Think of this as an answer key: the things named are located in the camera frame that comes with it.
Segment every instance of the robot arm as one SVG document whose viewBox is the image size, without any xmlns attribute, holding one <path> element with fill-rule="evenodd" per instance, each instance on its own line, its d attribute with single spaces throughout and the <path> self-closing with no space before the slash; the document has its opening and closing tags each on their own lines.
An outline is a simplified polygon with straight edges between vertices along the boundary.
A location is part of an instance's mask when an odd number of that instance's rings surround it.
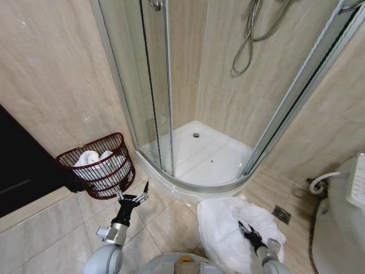
<svg viewBox="0 0 365 274">
<path fill-rule="evenodd" d="M 123 261 L 123 248 L 132 210 L 148 198 L 148 182 L 140 196 L 117 193 L 120 209 L 109 227 L 101 225 L 97 235 L 106 245 L 98 248 L 87 260 L 84 274 L 118 274 Z"/>
<path fill-rule="evenodd" d="M 261 262 L 264 274 L 291 274 L 290 269 L 288 269 L 288 267 L 286 267 L 284 264 L 280 263 L 276 253 L 269 249 L 266 244 L 262 242 L 261 235 L 252 226 L 249 225 L 251 229 L 250 231 L 240 221 L 238 221 L 238 225 L 243 236 L 251 242 L 257 257 Z"/>
</svg>

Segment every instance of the shower hose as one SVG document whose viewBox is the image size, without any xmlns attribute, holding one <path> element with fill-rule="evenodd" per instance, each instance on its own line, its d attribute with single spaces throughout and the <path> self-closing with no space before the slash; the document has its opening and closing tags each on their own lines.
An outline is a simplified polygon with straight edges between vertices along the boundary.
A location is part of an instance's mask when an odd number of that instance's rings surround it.
<svg viewBox="0 0 365 274">
<path fill-rule="evenodd" d="M 234 57 L 233 63 L 232 63 L 232 69 L 234 72 L 236 72 L 238 75 L 241 75 L 249 68 L 249 66 L 251 64 L 251 60 L 252 60 L 252 54 L 253 54 L 253 43 L 265 40 L 266 38 L 270 37 L 276 31 L 276 29 L 278 28 L 281 21 L 283 20 L 285 14 L 287 13 L 287 10 L 289 9 L 289 6 L 292 2 L 293 2 L 293 0 L 287 0 L 287 4 L 285 5 L 280 16 L 274 22 L 272 27 L 267 31 L 267 33 L 265 33 L 263 36 L 255 38 L 255 37 L 253 37 L 253 27 L 255 25 L 256 19 L 260 12 L 263 0 L 251 0 L 251 3 L 250 3 L 251 12 L 249 14 L 249 17 L 248 17 L 247 23 L 246 23 L 246 37 L 245 37 L 243 43 L 240 45 L 240 48 L 238 49 L 237 54 Z M 241 53 L 247 43 L 249 46 L 249 60 L 247 62 L 246 67 L 243 68 L 242 70 L 239 70 L 236 68 L 236 66 L 237 66 L 236 63 L 239 60 Z"/>
</svg>

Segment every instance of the white towel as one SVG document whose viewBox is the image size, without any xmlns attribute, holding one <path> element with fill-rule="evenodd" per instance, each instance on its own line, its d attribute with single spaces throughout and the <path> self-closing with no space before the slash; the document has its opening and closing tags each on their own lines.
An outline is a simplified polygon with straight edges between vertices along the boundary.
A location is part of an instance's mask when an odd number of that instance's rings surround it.
<svg viewBox="0 0 365 274">
<path fill-rule="evenodd" d="M 85 151 L 80 155 L 79 160 L 75 163 L 74 167 L 82 167 L 87 166 L 89 164 L 94 164 L 96 162 L 99 162 L 106 157 L 109 157 L 113 152 L 106 150 L 101 156 L 99 157 L 99 154 L 96 151 Z M 89 180 L 95 180 L 95 179 L 101 179 L 111 173 L 113 173 L 116 169 L 118 169 L 125 161 L 124 156 L 113 156 L 109 158 L 107 161 L 98 164 L 94 167 L 88 167 L 80 170 L 74 170 L 74 173 L 83 180 L 89 181 Z M 120 178 L 123 177 L 123 174 L 121 173 L 122 170 L 118 170 L 115 174 L 110 176 L 108 179 L 102 180 L 99 182 L 103 186 L 112 186 L 115 183 L 119 182 Z"/>
<path fill-rule="evenodd" d="M 204 200 L 198 204 L 197 212 L 200 240 L 205 252 L 209 260 L 225 273 L 262 274 L 261 262 L 249 241 L 242 236 L 238 220 L 256 229 L 264 243 L 268 238 L 276 239 L 281 246 L 285 242 L 274 216 L 240 197 Z M 282 247 L 278 257 L 283 262 Z"/>
</svg>

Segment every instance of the dark door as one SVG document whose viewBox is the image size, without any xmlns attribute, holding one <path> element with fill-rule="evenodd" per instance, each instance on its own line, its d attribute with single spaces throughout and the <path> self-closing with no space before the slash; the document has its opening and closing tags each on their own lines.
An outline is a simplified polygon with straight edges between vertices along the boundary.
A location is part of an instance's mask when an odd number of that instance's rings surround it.
<svg viewBox="0 0 365 274">
<path fill-rule="evenodd" d="M 0 217 L 66 186 L 77 188 L 72 175 L 1 106 Z"/>
</svg>

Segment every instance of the beige floor tile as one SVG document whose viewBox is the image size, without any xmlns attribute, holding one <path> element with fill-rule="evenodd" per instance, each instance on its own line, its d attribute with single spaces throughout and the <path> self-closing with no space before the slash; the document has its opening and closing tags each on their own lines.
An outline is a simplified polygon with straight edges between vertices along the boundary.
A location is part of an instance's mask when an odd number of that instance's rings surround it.
<svg viewBox="0 0 365 274">
<path fill-rule="evenodd" d="M 194 213 L 195 216 L 198 216 L 198 212 L 197 212 L 197 206 L 198 206 L 198 204 L 196 204 L 196 203 L 188 203 L 188 202 L 184 202 L 184 203 Z"/>
<path fill-rule="evenodd" d="M 310 264 L 309 255 L 305 256 L 297 253 L 288 245 L 284 245 L 285 265 L 293 274 L 314 274 Z"/>
<path fill-rule="evenodd" d="M 0 274 L 8 274 L 25 262 L 24 223 L 0 233 Z"/>
<path fill-rule="evenodd" d="M 81 225 L 24 264 L 24 274 L 82 273 L 92 251 Z"/>
<path fill-rule="evenodd" d="M 71 195 L 24 222 L 25 261 L 83 223 L 76 195 Z"/>
<path fill-rule="evenodd" d="M 24 274 L 24 267 L 21 266 L 19 268 L 17 268 L 16 270 L 12 271 L 12 273 L 10 274 Z"/>
<path fill-rule="evenodd" d="M 149 178 L 148 175 L 139 166 L 138 162 L 133 162 L 133 165 L 136 169 L 136 177 L 129 189 L 127 189 L 126 193 L 133 193 L 136 187 L 146 182 Z M 90 197 L 86 191 L 82 191 L 78 193 L 78 201 L 80 204 L 83 220 L 87 221 L 95 214 L 99 213 L 100 211 L 111 205 L 115 201 L 115 199 L 112 198 L 108 200 L 98 200 Z"/>
<path fill-rule="evenodd" d="M 268 168 L 260 167 L 239 196 L 244 196 L 248 201 L 272 212 L 276 204 L 281 207 L 285 205 L 291 185 L 292 182 L 287 179 Z"/>
<path fill-rule="evenodd" d="M 291 213 L 289 225 L 279 223 L 280 231 L 286 236 L 286 244 L 293 251 L 307 256 L 309 232 L 317 197 L 301 187 L 293 185 L 284 209 Z"/>
<path fill-rule="evenodd" d="M 104 243 L 101 238 L 96 236 L 96 231 L 101 225 L 110 225 L 110 222 L 117 215 L 120 208 L 120 204 L 115 201 L 109 205 L 104 210 L 100 211 L 98 214 L 88 219 L 85 222 L 87 234 L 91 243 L 91 248 L 93 251 L 101 247 Z M 127 238 L 125 239 L 125 244 L 129 242 L 138 232 L 144 228 L 142 220 L 139 218 L 135 210 L 132 211 L 130 226 L 127 230 Z"/>
<path fill-rule="evenodd" d="M 135 188 L 134 194 L 142 194 L 144 184 Z M 162 212 L 168 205 L 170 205 L 176 198 L 166 193 L 163 189 L 157 186 L 153 180 L 149 180 L 149 198 L 136 208 L 138 215 L 141 217 L 143 223 L 147 225 L 158 214 Z"/>
<path fill-rule="evenodd" d="M 204 247 L 201 243 L 199 243 L 199 245 L 193 250 L 192 253 L 195 254 L 195 255 L 199 255 L 201 257 L 206 258 L 205 250 L 204 250 Z"/>
<path fill-rule="evenodd" d="M 86 191 L 79 192 L 77 196 L 82 213 L 82 218 L 84 221 L 87 221 L 95 214 L 99 213 L 106 207 L 110 206 L 115 201 L 115 199 L 108 199 L 108 200 L 94 199 L 90 197 Z"/>
<path fill-rule="evenodd" d="M 198 221 L 181 200 L 175 200 L 147 228 L 162 253 L 192 252 L 200 241 Z"/>
<path fill-rule="evenodd" d="M 27 204 L 20 209 L 13 211 L 12 213 L 0 218 L 0 233 L 19 224 L 38 212 L 50 207 L 58 201 L 70 196 L 72 194 L 66 187 L 61 187 L 38 200 Z"/>
<path fill-rule="evenodd" d="M 146 182 L 149 179 L 149 176 L 141 168 L 138 161 L 134 161 L 133 165 L 134 165 L 135 170 L 136 170 L 136 177 L 135 177 L 133 183 L 131 184 L 131 186 L 129 187 L 129 189 L 128 189 L 129 191 L 136 188 L 136 187 L 138 187 L 140 184 Z"/>
<path fill-rule="evenodd" d="M 161 252 L 146 228 L 123 247 L 123 264 L 119 274 L 133 274 Z"/>
</svg>

